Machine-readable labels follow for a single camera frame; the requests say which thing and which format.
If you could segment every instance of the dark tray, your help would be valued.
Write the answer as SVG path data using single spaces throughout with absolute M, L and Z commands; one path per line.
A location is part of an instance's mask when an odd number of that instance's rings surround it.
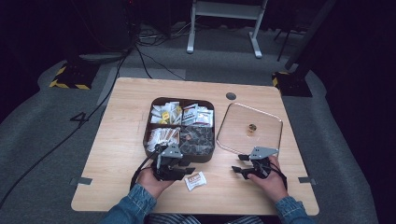
M 204 127 L 193 127 L 193 126 L 185 126 L 185 125 L 174 125 L 174 124 L 159 124 L 159 123 L 151 123 L 151 109 L 153 108 L 154 105 L 165 105 L 166 103 L 169 102 L 179 102 L 179 105 L 183 108 L 188 105 L 193 105 L 193 104 L 198 104 L 199 106 L 205 106 L 207 109 L 213 110 L 213 125 L 210 128 L 204 128 Z M 210 161 L 212 159 L 213 151 L 215 150 L 216 142 L 215 142 L 215 107 L 209 103 L 208 101 L 202 101 L 202 100 L 191 100 L 191 99 L 178 99 L 178 98 L 166 98 L 166 97 L 160 97 L 155 99 L 150 106 L 150 109 L 148 110 L 149 116 L 148 116 L 148 122 L 145 130 L 145 136 L 143 138 L 143 147 L 145 148 L 146 155 L 149 156 L 151 154 L 150 151 L 147 150 L 148 148 L 148 141 L 149 137 L 151 135 L 151 130 L 154 130 L 156 128 L 176 128 L 180 127 L 180 133 L 179 133 L 179 148 L 181 153 L 183 153 L 183 160 L 190 161 L 190 162 L 197 162 L 197 163 L 204 163 L 207 161 Z M 194 132 L 199 134 L 201 139 L 199 141 L 188 141 L 185 140 L 183 136 L 186 135 L 188 132 Z M 202 155 L 197 155 L 194 153 L 194 148 L 195 147 L 200 147 L 203 148 L 202 145 L 204 144 L 204 152 L 205 154 Z M 155 159 L 155 157 L 158 156 L 158 153 L 152 157 L 152 159 Z

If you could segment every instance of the yellow black tape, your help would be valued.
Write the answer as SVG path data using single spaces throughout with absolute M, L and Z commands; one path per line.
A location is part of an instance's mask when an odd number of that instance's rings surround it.
M 67 66 L 67 63 L 64 63 L 49 86 L 66 89 L 90 90 L 94 75 L 95 73 L 92 73 L 91 76 L 79 76 L 73 72 L 73 69 Z
M 272 80 L 273 80 L 274 87 L 276 87 L 278 90 L 280 90 L 279 83 L 277 81 L 277 77 L 282 76 L 282 75 L 289 75 L 289 74 L 290 73 L 287 73 L 287 72 L 274 72 L 272 74 Z

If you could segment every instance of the white packet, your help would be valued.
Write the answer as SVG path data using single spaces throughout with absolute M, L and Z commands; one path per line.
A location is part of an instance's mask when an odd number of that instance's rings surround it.
M 192 191 L 195 187 L 206 184 L 206 178 L 202 172 L 190 175 L 189 177 L 184 178 L 184 180 L 186 181 L 187 189 L 189 189 L 189 191 Z

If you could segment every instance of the gray bracket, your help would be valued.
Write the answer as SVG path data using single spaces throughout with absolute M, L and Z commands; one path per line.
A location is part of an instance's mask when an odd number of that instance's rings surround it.
M 304 183 L 310 183 L 311 185 L 317 184 L 317 181 L 314 178 L 310 178 L 309 176 L 298 177 L 298 180 L 300 181 L 300 184 L 304 184 Z
M 254 147 L 249 158 L 251 160 L 260 160 L 279 152 L 279 149 L 269 147 Z
M 92 182 L 91 178 L 86 178 L 86 177 L 74 177 L 70 180 L 69 184 L 73 186 L 78 186 L 78 184 L 83 184 L 83 185 L 90 185 Z

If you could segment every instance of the denim sleeve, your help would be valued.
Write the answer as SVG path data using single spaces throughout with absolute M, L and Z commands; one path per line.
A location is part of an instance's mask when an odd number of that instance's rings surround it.
M 315 223 L 304 209 L 303 203 L 296 202 L 292 197 L 286 197 L 275 204 L 279 218 L 283 224 Z
M 136 183 L 128 195 L 114 205 L 100 223 L 143 223 L 145 216 L 156 204 L 157 201 Z

